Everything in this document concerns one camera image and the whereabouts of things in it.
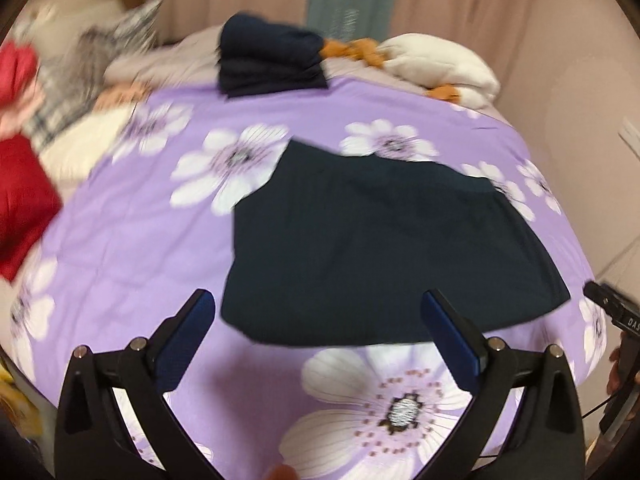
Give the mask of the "person's right hand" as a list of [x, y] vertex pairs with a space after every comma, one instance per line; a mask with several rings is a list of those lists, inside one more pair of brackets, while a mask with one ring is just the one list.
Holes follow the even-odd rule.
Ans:
[[620, 347], [616, 347], [610, 356], [608, 362], [611, 363], [611, 369], [608, 373], [608, 383], [606, 384], [606, 394], [612, 396], [623, 385], [624, 381], [620, 378], [620, 370], [618, 369], [618, 362], [620, 362]]

